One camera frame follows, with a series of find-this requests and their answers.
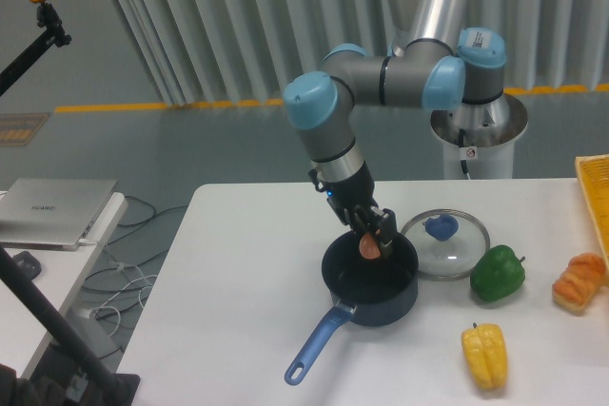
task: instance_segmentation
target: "glass lid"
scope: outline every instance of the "glass lid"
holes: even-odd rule
[[[478,219],[454,209],[432,209],[402,229],[415,246],[422,276],[458,280],[469,276],[490,249],[488,231]]]

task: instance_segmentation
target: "yellow basket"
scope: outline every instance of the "yellow basket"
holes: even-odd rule
[[[609,268],[609,154],[578,157],[575,169]]]

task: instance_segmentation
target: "black pole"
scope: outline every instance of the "black pole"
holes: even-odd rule
[[[0,96],[9,90],[9,87],[21,78],[21,75],[28,71],[54,43],[55,35],[53,31],[51,29],[45,30],[8,67],[2,70],[2,73],[0,73]]]
[[[111,373],[2,246],[0,246],[0,279],[104,392],[107,405],[131,404],[140,378],[135,375]]]

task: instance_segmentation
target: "sticker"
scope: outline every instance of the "sticker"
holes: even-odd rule
[[[0,115],[0,146],[27,145],[48,118],[47,113]]]
[[[475,146],[467,146],[459,148],[459,160],[460,161],[477,161],[478,160],[478,148]]]
[[[470,30],[465,45],[470,48],[487,49],[491,44],[492,33],[486,30]]]

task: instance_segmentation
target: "laptop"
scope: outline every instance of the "laptop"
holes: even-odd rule
[[[78,249],[115,186],[114,180],[17,180],[0,200],[0,245]]]

